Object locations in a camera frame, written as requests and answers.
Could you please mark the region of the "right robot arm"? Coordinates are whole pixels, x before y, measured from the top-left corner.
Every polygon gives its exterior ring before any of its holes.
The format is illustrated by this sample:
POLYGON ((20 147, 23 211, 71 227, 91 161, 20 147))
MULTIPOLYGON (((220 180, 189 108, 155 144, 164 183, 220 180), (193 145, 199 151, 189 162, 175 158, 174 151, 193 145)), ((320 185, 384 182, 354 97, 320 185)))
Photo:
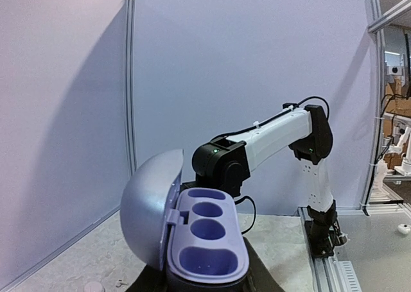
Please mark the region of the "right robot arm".
POLYGON ((195 185, 240 195, 243 182, 264 161, 290 148, 301 163, 309 190, 309 215, 316 225, 331 227, 337 220, 325 159, 333 135, 322 106, 296 104, 253 126, 222 133, 198 147, 192 157, 195 185))

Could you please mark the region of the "blue earbud charging case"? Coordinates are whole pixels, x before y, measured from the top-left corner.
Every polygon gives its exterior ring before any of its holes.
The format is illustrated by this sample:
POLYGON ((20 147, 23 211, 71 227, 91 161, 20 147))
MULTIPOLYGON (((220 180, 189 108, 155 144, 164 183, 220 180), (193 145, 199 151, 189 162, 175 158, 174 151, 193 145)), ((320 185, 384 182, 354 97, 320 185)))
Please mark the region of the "blue earbud charging case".
POLYGON ((167 291, 241 291, 249 255, 234 200, 223 191, 181 189, 181 149, 143 163, 126 185, 120 222, 144 266, 166 271, 167 291))

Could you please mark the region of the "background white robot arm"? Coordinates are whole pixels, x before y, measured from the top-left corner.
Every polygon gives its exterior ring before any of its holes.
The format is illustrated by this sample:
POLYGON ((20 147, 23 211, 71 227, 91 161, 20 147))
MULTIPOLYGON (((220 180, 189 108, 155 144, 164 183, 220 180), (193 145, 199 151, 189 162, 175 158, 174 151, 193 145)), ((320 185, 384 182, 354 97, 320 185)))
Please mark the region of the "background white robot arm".
POLYGON ((390 144, 387 155, 399 155, 401 163, 394 166, 387 164, 389 173, 399 173, 403 176, 410 176, 410 127, 406 126, 397 144, 390 144))

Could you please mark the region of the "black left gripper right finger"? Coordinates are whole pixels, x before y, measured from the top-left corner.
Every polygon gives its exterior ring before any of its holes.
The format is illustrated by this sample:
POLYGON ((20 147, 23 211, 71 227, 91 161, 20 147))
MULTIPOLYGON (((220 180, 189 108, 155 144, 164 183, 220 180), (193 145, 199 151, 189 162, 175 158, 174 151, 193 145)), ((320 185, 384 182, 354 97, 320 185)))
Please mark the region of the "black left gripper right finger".
POLYGON ((284 292, 284 289, 275 281, 250 241, 244 237, 245 246, 249 255, 249 270, 243 281, 242 291, 246 292, 284 292))

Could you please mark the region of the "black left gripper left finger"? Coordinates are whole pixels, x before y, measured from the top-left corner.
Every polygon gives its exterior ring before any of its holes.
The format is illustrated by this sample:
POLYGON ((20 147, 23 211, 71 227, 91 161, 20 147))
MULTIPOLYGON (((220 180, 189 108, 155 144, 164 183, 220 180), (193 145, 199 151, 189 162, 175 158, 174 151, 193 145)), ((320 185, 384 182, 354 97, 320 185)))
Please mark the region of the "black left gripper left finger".
POLYGON ((166 292, 167 290, 165 269, 159 271, 146 265, 126 292, 166 292))

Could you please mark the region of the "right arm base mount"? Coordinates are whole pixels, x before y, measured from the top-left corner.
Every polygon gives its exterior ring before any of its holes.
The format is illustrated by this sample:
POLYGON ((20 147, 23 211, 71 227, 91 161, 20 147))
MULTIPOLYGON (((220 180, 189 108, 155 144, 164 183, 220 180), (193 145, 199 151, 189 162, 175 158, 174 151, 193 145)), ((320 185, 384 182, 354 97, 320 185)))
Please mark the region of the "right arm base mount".
POLYGON ((333 256, 335 247, 343 246, 348 241, 347 236, 340 229, 336 201, 333 201, 326 212, 320 212, 308 206, 308 215, 311 219, 304 222, 304 227, 312 257, 333 256))

